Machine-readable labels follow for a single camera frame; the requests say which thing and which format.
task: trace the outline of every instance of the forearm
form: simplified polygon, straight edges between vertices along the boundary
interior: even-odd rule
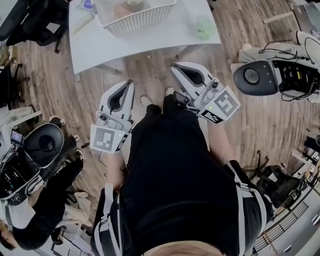
[[[236,160],[235,152],[223,124],[208,121],[209,147],[211,154],[221,163]]]
[[[107,154],[108,161],[108,182],[113,184],[113,189],[118,191],[124,183],[126,163],[121,151],[114,154]]]

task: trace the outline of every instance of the laundry basket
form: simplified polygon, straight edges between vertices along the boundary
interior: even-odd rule
[[[128,15],[119,18],[115,14],[115,6],[124,5],[124,2],[125,0],[91,0],[99,25],[114,35],[164,21],[177,0],[143,0],[143,10],[134,13],[128,11]]]

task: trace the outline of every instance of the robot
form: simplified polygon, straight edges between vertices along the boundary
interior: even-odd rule
[[[229,86],[223,86],[204,66],[191,62],[171,65],[182,93],[174,92],[177,104],[214,124],[229,120],[241,104]],[[131,120],[135,96],[132,80],[120,82],[100,100],[96,122],[91,125],[90,147],[105,153],[119,151],[134,127]]]

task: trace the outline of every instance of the table top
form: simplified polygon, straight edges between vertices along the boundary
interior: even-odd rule
[[[14,8],[18,0],[1,0],[0,8],[0,27]]]
[[[69,7],[70,48],[75,74],[112,60],[156,49],[221,43],[207,0],[178,0],[166,20],[119,37],[101,27],[96,20],[73,34],[77,24],[90,15],[77,8],[80,2],[73,0]],[[214,31],[209,39],[200,40],[194,24],[206,17]]]

